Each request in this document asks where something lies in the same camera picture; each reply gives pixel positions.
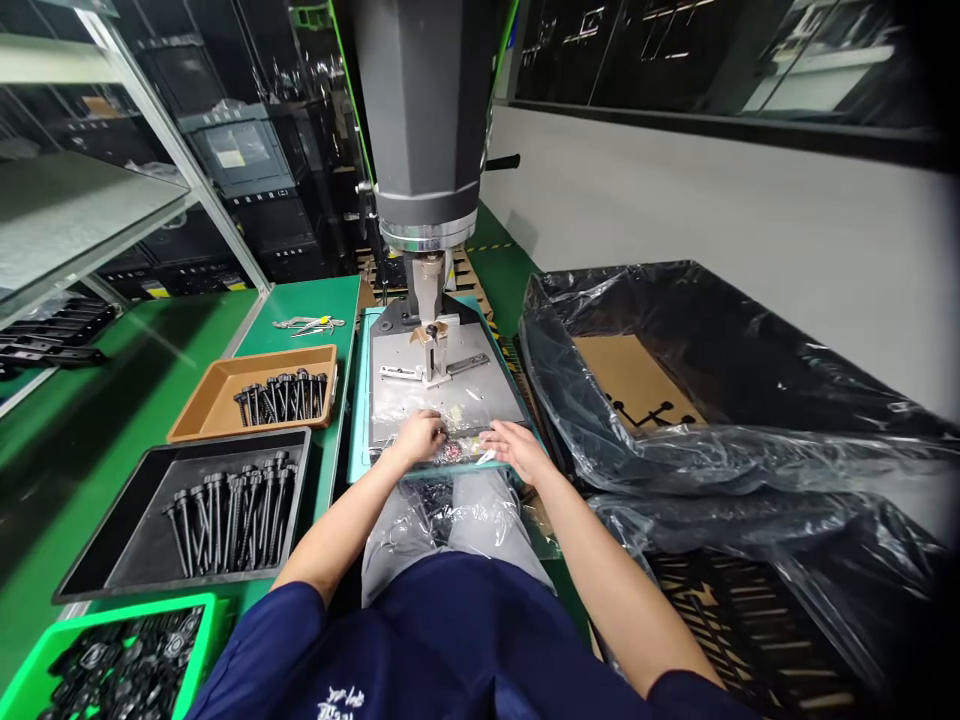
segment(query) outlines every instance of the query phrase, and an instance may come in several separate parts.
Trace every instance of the shelving unit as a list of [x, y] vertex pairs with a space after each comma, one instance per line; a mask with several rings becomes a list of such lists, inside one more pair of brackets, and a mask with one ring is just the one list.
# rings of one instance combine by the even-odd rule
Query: shelving unit
[[[186, 186], [61, 152], [0, 165], [0, 330], [200, 203], [261, 298], [271, 284], [190, 153], [109, 15], [109, 0], [56, 0], [93, 40], [0, 33], [0, 85], [122, 84]], [[86, 284], [122, 312], [126, 301], [94, 276]], [[0, 417], [53, 375], [7, 398]]]

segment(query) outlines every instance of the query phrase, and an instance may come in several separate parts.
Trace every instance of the hand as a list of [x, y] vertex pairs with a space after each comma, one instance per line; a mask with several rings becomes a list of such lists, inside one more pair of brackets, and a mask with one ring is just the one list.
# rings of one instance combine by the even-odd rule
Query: hand
[[492, 431], [480, 433], [483, 447], [496, 450], [497, 460], [510, 463], [527, 485], [536, 487], [540, 480], [557, 473], [537, 438], [525, 427], [502, 420], [494, 420], [490, 427]]
[[429, 460], [447, 441], [447, 429], [436, 410], [415, 410], [403, 421], [390, 454], [410, 468]]

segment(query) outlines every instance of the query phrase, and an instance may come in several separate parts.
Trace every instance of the shirt sleeve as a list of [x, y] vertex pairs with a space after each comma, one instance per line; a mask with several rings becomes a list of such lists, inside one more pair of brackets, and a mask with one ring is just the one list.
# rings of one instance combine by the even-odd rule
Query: shirt sleeve
[[671, 670], [650, 689], [647, 702], [676, 720], [760, 720], [726, 690], [689, 670]]
[[234, 629], [186, 720], [267, 717], [326, 620], [320, 593], [306, 583], [268, 593]]

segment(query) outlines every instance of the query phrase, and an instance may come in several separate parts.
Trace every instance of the printed logo on shirt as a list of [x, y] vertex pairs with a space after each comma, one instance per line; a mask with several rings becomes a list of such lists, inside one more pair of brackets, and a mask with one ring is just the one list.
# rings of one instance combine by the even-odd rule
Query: printed logo on shirt
[[317, 705], [317, 720], [354, 720], [353, 710], [363, 707], [363, 693], [352, 685], [349, 692], [333, 688], [329, 691], [326, 701]]

